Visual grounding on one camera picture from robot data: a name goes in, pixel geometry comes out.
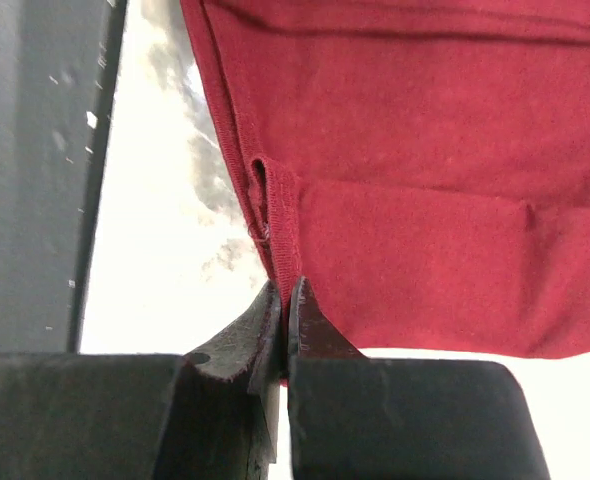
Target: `red fabric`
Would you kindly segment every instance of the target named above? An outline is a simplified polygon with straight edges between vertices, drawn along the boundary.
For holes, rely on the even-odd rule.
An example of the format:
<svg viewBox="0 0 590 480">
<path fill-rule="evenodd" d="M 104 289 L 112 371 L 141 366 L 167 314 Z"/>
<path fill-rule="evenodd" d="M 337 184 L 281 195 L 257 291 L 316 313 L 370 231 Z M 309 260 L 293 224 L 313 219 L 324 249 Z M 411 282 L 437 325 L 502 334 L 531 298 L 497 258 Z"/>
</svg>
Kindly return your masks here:
<svg viewBox="0 0 590 480">
<path fill-rule="evenodd" d="M 590 351 L 590 0 L 182 0 L 269 275 L 358 347 Z"/>
</svg>

